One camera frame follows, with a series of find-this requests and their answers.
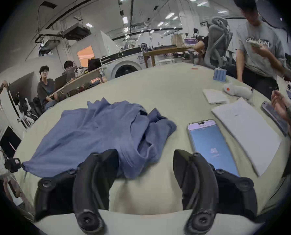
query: dark shirt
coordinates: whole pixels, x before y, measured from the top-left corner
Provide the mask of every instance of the dark shirt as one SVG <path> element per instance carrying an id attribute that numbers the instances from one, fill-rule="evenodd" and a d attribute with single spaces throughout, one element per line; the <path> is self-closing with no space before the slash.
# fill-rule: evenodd
<path id="1" fill-rule="evenodd" d="M 204 43 L 204 50 L 206 53 L 206 49 L 208 48 L 208 35 L 205 38 L 203 38 L 201 41 Z"/>
<path id="2" fill-rule="evenodd" d="M 51 95 L 55 89 L 54 80 L 51 78 L 48 78 L 47 81 L 48 81 L 47 85 L 45 85 L 42 80 L 38 83 L 38 96 L 39 96 L 42 108 L 44 108 L 44 106 L 47 103 L 46 97 Z"/>

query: phone screen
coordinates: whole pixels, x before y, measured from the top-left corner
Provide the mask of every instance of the phone screen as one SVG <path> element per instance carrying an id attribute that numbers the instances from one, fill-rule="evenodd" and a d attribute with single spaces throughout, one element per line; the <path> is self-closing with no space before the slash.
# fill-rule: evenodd
<path id="1" fill-rule="evenodd" d="M 195 152 L 201 153 L 215 169 L 223 169 L 239 176 L 233 156 L 214 120 L 188 125 Z"/>

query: sticker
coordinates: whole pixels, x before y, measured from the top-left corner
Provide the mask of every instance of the sticker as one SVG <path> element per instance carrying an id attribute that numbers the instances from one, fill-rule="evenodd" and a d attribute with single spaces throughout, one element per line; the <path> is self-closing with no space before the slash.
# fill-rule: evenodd
<path id="1" fill-rule="evenodd" d="M 143 55 L 138 56 L 138 59 L 139 59 L 139 63 L 140 64 L 143 64 L 144 63 L 144 57 L 143 57 Z"/>

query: phone in hand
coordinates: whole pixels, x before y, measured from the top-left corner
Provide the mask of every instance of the phone in hand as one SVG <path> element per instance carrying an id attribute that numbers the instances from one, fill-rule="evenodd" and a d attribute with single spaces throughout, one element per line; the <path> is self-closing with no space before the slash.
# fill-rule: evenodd
<path id="1" fill-rule="evenodd" d="M 267 101 L 264 101 L 261 105 L 262 110 L 277 124 L 281 129 L 284 136 L 288 133 L 287 122 L 277 113 L 274 107 Z"/>
<path id="2" fill-rule="evenodd" d="M 194 152 L 200 153 L 215 169 L 239 176 L 225 138 L 213 119 L 190 123 L 187 131 Z"/>

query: gray phone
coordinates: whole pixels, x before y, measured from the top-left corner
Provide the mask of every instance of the gray phone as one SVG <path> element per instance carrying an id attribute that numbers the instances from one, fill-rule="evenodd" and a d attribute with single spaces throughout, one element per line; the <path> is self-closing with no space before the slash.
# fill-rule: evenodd
<path id="1" fill-rule="evenodd" d="M 281 129 L 284 136 L 287 136 L 288 133 L 288 125 L 287 122 L 282 119 L 282 117 L 277 113 L 274 107 L 267 101 L 264 101 L 261 105 L 263 111 L 277 124 L 277 126 Z"/>

